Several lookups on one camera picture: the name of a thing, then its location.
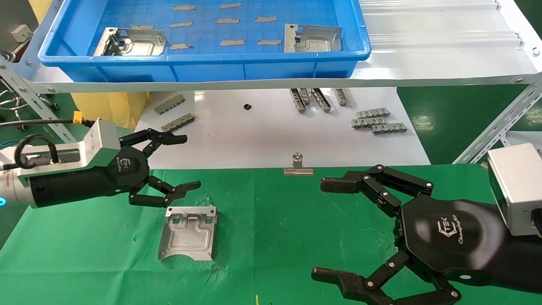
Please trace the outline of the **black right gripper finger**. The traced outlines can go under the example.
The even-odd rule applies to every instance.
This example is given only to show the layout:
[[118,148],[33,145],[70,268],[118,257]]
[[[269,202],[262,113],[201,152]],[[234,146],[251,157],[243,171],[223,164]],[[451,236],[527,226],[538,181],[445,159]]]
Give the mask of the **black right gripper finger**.
[[348,171],[341,178],[324,177],[320,182],[320,189],[326,193],[362,193],[390,218],[399,218],[401,201],[388,189],[418,197],[430,196],[433,187],[432,182],[384,165],[366,171]]

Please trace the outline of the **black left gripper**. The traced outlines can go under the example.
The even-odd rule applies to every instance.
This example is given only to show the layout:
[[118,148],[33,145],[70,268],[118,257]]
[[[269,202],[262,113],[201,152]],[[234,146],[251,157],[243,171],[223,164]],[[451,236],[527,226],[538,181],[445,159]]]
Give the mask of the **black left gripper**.
[[[150,143],[140,151],[136,144]],[[149,176],[149,158],[161,145],[178,145],[188,141],[187,135],[174,135],[170,131],[159,132],[145,129],[121,138],[121,150],[107,166],[108,191],[106,196],[128,193],[132,206],[167,208],[177,199],[182,199],[188,191],[201,187],[201,181],[172,186],[155,176]],[[164,196],[138,194],[144,186],[149,186]]]

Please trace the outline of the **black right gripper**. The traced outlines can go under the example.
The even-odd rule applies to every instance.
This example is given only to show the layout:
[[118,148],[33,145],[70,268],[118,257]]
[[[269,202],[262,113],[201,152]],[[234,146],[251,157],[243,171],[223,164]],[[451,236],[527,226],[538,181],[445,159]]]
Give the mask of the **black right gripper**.
[[[313,268],[312,280],[336,285],[344,299],[367,305],[454,305],[462,295],[447,280],[490,285],[494,259],[509,230],[494,204],[418,197],[401,208],[401,233],[405,252],[393,255],[371,276]],[[382,287],[408,262],[435,290],[392,299]]]

